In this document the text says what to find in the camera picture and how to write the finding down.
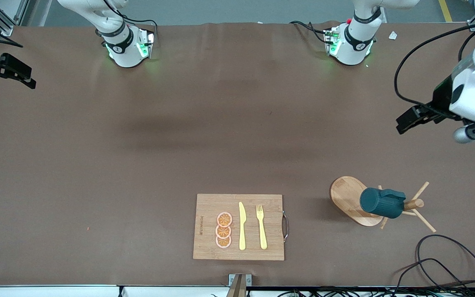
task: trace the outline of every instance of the wooden stand base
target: wooden stand base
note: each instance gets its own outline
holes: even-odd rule
[[[362,226],[375,226],[381,216],[369,214],[360,207],[360,195],[367,186],[354,177],[340,177],[331,185],[331,199],[345,214]]]

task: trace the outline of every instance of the brown tablecloth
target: brown tablecloth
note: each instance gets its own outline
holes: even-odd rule
[[[410,107],[396,66],[457,26],[383,25],[352,67],[293,25],[162,27],[158,59],[132,69],[94,28],[16,28],[25,48],[0,53],[32,66],[38,87],[0,79],[0,284],[215,285],[240,272],[256,285],[396,284],[430,231],[414,217],[358,226],[329,198],[342,175],[410,197],[430,181],[421,213],[475,252],[475,143],[454,143],[449,120],[395,130]],[[466,36],[416,53],[404,94],[429,101]],[[198,193],[283,194],[286,260],[193,260]],[[475,278],[455,246],[430,239],[422,254]],[[414,269],[403,284],[430,283]]]

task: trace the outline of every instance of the cutting board handle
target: cutting board handle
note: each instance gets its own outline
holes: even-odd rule
[[[289,219],[287,218],[287,215],[285,215],[285,211],[282,210],[283,217],[281,218],[281,224],[283,226],[283,219],[285,219],[285,235],[283,236],[283,242],[287,240],[287,237],[289,236]]]

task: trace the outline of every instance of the wooden cutting board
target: wooden cutting board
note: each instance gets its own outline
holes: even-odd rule
[[[247,213],[245,240],[247,248],[239,249],[239,202]],[[263,206],[265,234],[268,247],[260,247],[260,225],[256,205]],[[195,214],[194,259],[270,260],[283,261],[285,247],[282,231],[282,195],[271,194],[198,194]],[[226,211],[232,215],[232,243],[228,248],[216,245],[217,215]]]

